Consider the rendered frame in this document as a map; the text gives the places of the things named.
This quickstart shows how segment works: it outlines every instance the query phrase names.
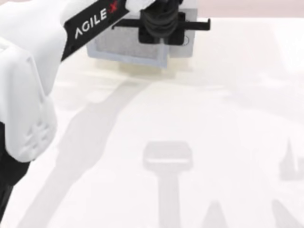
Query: white tabletop surface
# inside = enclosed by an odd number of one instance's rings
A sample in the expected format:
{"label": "white tabletop surface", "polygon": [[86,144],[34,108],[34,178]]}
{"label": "white tabletop surface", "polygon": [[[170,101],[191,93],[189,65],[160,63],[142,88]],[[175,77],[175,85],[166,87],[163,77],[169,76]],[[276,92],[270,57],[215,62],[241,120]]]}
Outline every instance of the white tabletop surface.
{"label": "white tabletop surface", "polygon": [[303,28],[215,19],[163,71],[82,49],[2,228],[303,228]]}

